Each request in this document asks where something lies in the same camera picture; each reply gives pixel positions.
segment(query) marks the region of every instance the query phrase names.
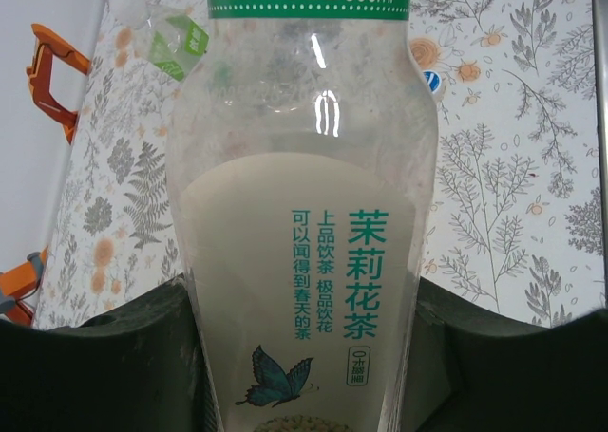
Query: plastic bottle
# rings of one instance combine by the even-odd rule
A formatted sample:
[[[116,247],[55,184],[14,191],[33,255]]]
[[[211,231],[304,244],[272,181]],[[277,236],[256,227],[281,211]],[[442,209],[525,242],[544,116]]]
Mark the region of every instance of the plastic bottle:
[[[436,104],[409,0],[208,0],[167,185],[219,430],[400,430]]]
[[[110,7],[121,24],[131,27],[138,55],[178,81],[207,48],[207,33],[185,11],[145,0],[111,0]]]

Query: blue butterfly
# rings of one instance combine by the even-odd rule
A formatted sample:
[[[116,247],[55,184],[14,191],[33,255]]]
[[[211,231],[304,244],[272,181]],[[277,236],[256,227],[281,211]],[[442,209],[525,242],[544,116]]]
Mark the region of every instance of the blue butterfly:
[[[301,390],[311,373],[311,361],[307,358],[297,363],[286,375],[281,366],[262,347],[257,347],[252,355],[254,377],[259,385],[253,385],[247,391],[246,399],[237,405],[251,404],[264,406],[275,402],[273,408],[300,397]]]

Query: blue sticker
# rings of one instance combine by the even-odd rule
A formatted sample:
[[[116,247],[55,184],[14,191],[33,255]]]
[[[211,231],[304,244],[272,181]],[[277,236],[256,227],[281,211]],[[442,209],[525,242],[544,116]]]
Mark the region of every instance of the blue sticker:
[[[441,88],[442,79],[439,73],[435,71],[423,71],[425,78],[427,79],[428,86],[430,87],[430,91],[435,94]]]

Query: floral wallpaper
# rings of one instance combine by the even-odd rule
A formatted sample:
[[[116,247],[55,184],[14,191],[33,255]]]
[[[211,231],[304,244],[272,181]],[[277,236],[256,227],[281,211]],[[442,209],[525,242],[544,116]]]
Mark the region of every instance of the floral wallpaper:
[[[203,27],[206,0],[152,0]],[[412,0],[441,73],[422,274],[551,327],[605,304],[591,0]],[[77,326],[181,271],[164,178],[178,84],[106,9],[34,326]]]

